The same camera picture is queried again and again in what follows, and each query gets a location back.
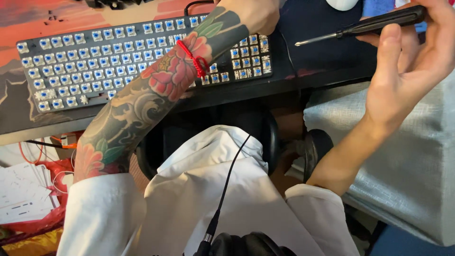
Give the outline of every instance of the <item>white mouse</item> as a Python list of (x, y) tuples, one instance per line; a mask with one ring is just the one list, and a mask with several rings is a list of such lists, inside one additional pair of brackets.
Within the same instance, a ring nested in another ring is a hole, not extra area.
[(326, 0), (327, 3), (337, 10), (350, 10), (358, 0)]

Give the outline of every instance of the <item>headphones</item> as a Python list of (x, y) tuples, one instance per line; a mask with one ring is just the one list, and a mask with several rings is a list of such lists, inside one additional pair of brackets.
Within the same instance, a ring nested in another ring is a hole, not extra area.
[(226, 183), (218, 209), (208, 225), (204, 239), (199, 244), (199, 248), (193, 256), (297, 256), (289, 248), (275, 244), (270, 237), (262, 232), (251, 232), (243, 237), (221, 233), (212, 242), (218, 226), (221, 206), (224, 201), (224, 196), (226, 195), (226, 189), (228, 188), (232, 167), (234, 166), (238, 154), (242, 151), (243, 146), (250, 136), (251, 135), (248, 135), (232, 161), (231, 168), (229, 168), (229, 172), (227, 173)]

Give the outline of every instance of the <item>mechanical keyboard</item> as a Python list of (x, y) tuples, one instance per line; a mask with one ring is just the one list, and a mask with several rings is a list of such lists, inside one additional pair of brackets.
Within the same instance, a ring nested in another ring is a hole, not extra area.
[[(108, 102), (172, 49), (207, 15), (154, 20), (19, 41), (17, 49), (40, 112)], [(272, 75), (269, 41), (252, 35), (221, 55), (191, 87)]]

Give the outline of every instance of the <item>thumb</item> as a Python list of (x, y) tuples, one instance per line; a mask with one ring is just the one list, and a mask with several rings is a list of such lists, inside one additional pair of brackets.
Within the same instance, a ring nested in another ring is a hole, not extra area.
[(383, 78), (398, 76), (398, 59), (401, 53), (401, 27), (398, 24), (385, 26), (378, 46), (378, 64), (375, 75)]

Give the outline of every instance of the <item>forearm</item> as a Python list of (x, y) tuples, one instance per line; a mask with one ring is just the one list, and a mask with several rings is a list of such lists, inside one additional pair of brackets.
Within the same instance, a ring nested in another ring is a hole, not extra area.
[[(182, 41), (207, 62), (249, 35), (238, 15), (216, 7)], [(75, 182), (124, 173), (137, 144), (194, 82), (196, 68), (178, 45), (129, 83), (98, 113), (77, 144)]]
[(362, 163), (388, 137), (365, 115), (359, 123), (317, 164), (308, 185), (329, 189), (338, 195), (348, 191)]

